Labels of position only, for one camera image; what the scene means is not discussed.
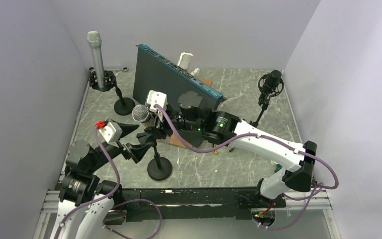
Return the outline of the rhinestone microphone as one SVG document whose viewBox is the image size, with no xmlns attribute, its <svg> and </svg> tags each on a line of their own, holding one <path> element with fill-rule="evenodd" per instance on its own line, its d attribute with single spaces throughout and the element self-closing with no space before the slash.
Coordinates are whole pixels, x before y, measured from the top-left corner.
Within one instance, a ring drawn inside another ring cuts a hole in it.
<svg viewBox="0 0 382 239">
<path fill-rule="evenodd" d="M 134 121 L 143 124 L 145 127 L 152 125 L 153 117 L 146 105 L 136 105 L 131 112 Z"/>
</svg>

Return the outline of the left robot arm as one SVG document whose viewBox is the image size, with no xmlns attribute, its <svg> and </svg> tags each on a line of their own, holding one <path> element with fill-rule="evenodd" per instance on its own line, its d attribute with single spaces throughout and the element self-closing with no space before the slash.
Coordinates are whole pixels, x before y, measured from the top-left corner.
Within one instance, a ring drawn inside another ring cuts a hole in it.
<svg viewBox="0 0 382 239">
<path fill-rule="evenodd" d="M 136 129 L 136 124 L 99 121 L 94 129 L 97 147 L 83 140 L 69 146 L 52 239 L 91 239 L 99 226 L 108 227 L 105 217 L 110 211 L 142 201 L 125 198 L 113 161 L 121 155 L 138 163 L 156 146 L 154 136 L 146 132 L 137 135 L 139 144 L 122 144 L 120 140 Z"/>
</svg>

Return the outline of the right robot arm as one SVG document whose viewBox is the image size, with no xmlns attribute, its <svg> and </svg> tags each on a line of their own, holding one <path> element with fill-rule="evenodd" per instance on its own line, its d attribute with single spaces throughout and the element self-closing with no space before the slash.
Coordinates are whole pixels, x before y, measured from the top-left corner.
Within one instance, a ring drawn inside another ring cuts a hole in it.
<svg viewBox="0 0 382 239">
<path fill-rule="evenodd" d="M 250 125 L 227 112 L 213 111 L 198 93 L 189 91 L 178 98 L 178 111 L 167 102 L 167 95 L 151 90 L 145 104 L 132 110 L 135 121 L 146 125 L 146 130 L 157 138 L 165 139 L 174 134 L 188 149 L 197 153 L 206 150 L 194 148 L 191 140 L 183 139 L 180 131 L 199 133 L 199 138 L 216 147 L 230 146 L 261 155 L 282 168 L 257 185 L 254 200 L 261 207 L 267 206 L 277 196 L 289 191 L 308 192 L 312 186 L 314 156 L 317 145 L 281 139 Z"/>
</svg>

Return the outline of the silver microphone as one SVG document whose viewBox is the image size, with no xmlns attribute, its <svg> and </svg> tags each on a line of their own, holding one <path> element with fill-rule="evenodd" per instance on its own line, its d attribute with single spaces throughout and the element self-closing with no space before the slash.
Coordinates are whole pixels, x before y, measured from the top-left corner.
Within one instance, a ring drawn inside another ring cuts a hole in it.
<svg viewBox="0 0 382 239">
<path fill-rule="evenodd" d="M 97 84 L 99 88 L 104 88 L 104 66 L 101 52 L 102 40 L 99 32 L 90 31 L 87 34 L 88 44 L 91 48 L 96 73 Z"/>
</svg>

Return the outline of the black tripod shock mount stand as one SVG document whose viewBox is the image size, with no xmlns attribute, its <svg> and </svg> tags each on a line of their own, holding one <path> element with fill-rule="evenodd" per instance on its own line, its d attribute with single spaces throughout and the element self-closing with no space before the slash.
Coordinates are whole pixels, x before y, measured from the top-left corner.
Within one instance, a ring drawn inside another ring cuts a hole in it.
<svg viewBox="0 0 382 239">
<path fill-rule="evenodd" d="M 276 96 L 272 96 L 272 95 L 266 95 L 263 93 L 263 85 L 264 85 L 264 82 L 265 82 L 265 79 L 267 77 L 269 73 L 267 74 L 264 74 L 259 80 L 258 80 L 258 89 L 260 91 L 260 96 L 258 98 L 258 105 L 262 107 L 262 110 L 260 111 L 257 119 L 255 121 L 250 121 L 250 125 L 253 126 L 253 127 L 257 127 L 258 124 L 259 124 L 259 121 L 263 115 L 263 113 L 268 109 L 268 106 L 270 105 L 270 99 L 273 98 L 273 97 L 276 97 Z M 276 89 L 276 91 L 280 94 L 284 89 L 284 82 L 282 82 L 278 88 Z"/>
</svg>

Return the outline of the black condenser microphone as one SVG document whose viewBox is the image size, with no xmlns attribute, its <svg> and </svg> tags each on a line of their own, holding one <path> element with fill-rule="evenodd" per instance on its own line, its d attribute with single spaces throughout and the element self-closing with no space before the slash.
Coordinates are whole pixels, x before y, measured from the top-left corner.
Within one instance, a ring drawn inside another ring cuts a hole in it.
<svg viewBox="0 0 382 239">
<path fill-rule="evenodd" d="M 269 73 L 264 82 L 263 93 L 266 95 L 277 96 L 279 93 L 276 91 L 278 86 L 282 83 L 282 73 L 279 70 L 273 70 Z"/>
</svg>

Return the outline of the clip desk mic stand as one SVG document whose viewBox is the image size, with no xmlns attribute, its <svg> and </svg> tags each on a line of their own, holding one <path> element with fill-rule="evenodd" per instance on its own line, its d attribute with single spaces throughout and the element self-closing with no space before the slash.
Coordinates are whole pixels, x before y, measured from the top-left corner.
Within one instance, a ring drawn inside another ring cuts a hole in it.
<svg viewBox="0 0 382 239">
<path fill-rule="evenodd" d="M 168 179 L 173 171 L 173 166 L 165 157 L 160 156 L 157 149 L 157 140 L 153 134 L 143 132 L 137 134 L 137 139 L 141 144 L 150 143 L 154 150 L 154 158 L 148 163 L 147 173 L 149 177 L 155 181 L 163 181 Z"/>
</svg>

